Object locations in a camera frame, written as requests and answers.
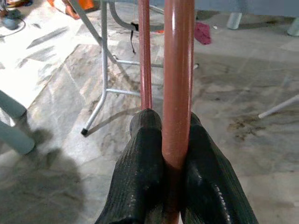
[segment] black strap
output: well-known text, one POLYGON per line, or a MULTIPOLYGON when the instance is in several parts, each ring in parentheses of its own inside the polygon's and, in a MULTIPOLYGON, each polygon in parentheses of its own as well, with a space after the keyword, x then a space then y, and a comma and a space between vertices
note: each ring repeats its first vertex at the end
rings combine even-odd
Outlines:
MULTIPOLYGON (((137 23, 131 22, 131 24, 135 27, 136 31, 139 31, 139 25, 137 23)), ((131 38, 130 38, 130 40, 131 40, 131 46, 132 46, 133 53, 136 54, 134 46, 133 46, 133 42, 132 42, 133 34, 134 34, 134 30, 131 31, 131 38)))

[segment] tiled floor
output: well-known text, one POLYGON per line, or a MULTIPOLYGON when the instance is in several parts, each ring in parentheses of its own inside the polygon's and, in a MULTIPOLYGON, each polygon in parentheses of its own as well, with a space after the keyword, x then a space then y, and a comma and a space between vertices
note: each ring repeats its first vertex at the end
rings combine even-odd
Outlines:
MULTIPOLYGON (((131 21, 132 9, 124 5, 118 11, 131 21)), ((89 16, 99 24, 98 12, 89 16)), ((203 22, 217 29, 211 28, 211 45, 195 43, 200 67, 194 73, 192 110, 231 161, 259 222, 297 224, 299 107, 257 118, 299 92, 299 39, 285 34, 291 20, 244 16, 245 24, 232 31, 225 28, 228 14, 199 15, 204 16, 203 22)), ((19 43, 22 51, 11 60, 0 55, 0 88, 28 106, 18 126, 37 147, 19 156, 0 143, 0 224, 92 224, 103 208, 140 99, 109 93, 91 134, 84 138, 80 131, 101 93, 100 47, 81 21, 69 20, 44 2, 28 19, 48 28, 19 43), (57 27, 51 23, 54 15, 61 19, 57 27), (58 37, 26 49, 33 40, 63 27, 67 30, 58 37)), ((153 20, 163 18, 154 14, 153 20)), ((108 29, 111 52, 138 60, 129 43, 130 31, 111 16, 108 29)), ((5 38, 0 48, 9 49, 12 42, 5 38)), ((151 33, 152 62, 163 61, 163 42, 162 34, 151 33)), ((138 51, 137 34, 134 45, 138 51)), ((152 80, 153 94, 162 96, 163 70, 152 69, 152 80)), ((137 90, 139 68, 110 63, 109 86, 137 90)), ((160 115, 162 105, 154 100, 160 115)), ((3 113, 0 118, 11 122, 3 113)))

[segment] blue chair leg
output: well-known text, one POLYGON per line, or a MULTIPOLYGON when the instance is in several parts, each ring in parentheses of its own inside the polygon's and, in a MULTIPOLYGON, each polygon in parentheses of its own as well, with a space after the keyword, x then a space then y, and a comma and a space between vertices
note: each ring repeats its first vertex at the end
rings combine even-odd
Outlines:
POLYGON ((32 138, 15 127, 8 126, 0 121, 0 140, 8 144, 19 154, 29 153, 35 145, 32 138))
POLYGON ((26 112, 26 108, 0 90, 0 108, 10 117, 19 118, 26 112))
POLYGON ((238 29, 242 18, 242 13, 231 13, 228 19, 227 28, 238 29))
POLYGON ((294 20, 287 32, 288 35, 299 36, 299 17, 294 20))

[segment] pink metal pole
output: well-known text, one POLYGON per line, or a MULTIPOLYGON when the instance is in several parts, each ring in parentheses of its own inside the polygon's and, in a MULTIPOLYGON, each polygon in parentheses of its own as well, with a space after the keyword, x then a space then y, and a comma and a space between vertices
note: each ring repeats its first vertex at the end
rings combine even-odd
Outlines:
POLYGON ((177 224, 181 171, 188 149, 194 49, 194 0, 166 0, 164 9, 162 154, 166 162, 164 224, 177 224))
POLYGON ((141 108, 152 108, 150 66, 150 3, 139 0, 140 95, 141 108))

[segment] pink cloth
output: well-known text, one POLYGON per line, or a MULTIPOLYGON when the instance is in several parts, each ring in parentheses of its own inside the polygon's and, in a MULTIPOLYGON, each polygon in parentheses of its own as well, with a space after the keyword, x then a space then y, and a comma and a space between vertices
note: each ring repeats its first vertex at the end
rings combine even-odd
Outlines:
POLYGON ((210 26, 196 22, 194 37, 200 43, 206 45, 211 43, 210 26))

